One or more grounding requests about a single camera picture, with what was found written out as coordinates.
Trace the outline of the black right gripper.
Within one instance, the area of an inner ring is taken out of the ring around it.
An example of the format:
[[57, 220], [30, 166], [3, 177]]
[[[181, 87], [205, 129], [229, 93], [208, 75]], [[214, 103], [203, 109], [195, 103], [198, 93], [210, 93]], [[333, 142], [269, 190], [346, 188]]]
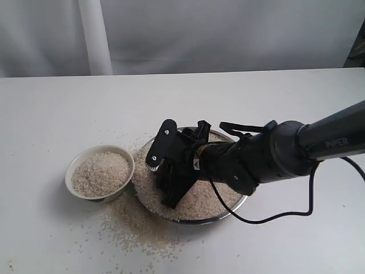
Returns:
[[[186, 143], [186, 148], [190, 148], [190, 151], [186, 152], [184, 163], [163, 162], [155, 172], [156, 187], [162, 192], [161, 204], [175, 209], [198, 180], [196, 170], [199, 170], [199, 163], [196, 158], [199, 158], [199, 154], [197, 150], [208, 143], [210, 128], [211, 124], [205, 120], [200, 120], [197, 122], [196, 128], [185, 127], [182, 129], [182, 139]], [[244, 161], [243, 152], [252, 137], [250, 133], [260, 134], [265, 132], [265, 129], [224, 128], [223, 130], [239, 137], [239, 141], [228, 143], [229, 147], [220, 160], [223, 183], [241, 195], [250, 196], [259, 185], [259, 179], [249, 171], [248, 164]], [[214, 182], [209, 175], [208, 181]]]

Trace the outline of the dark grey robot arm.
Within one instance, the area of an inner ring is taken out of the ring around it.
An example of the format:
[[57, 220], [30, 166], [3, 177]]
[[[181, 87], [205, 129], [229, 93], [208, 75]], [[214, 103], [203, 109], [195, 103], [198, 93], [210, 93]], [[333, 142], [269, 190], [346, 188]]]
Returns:
[[198, 180], [250, 196], [262, 183], [312, 175], [323, 160], [364, 153], [363, 102], [312, 124], [221, 122], [220, 128], [238, 140], [211, 142], [204, 120], [182, 129], [172, 119], [162, 123], [145, 162], [157, 176], [163, 205], [175, 208]]

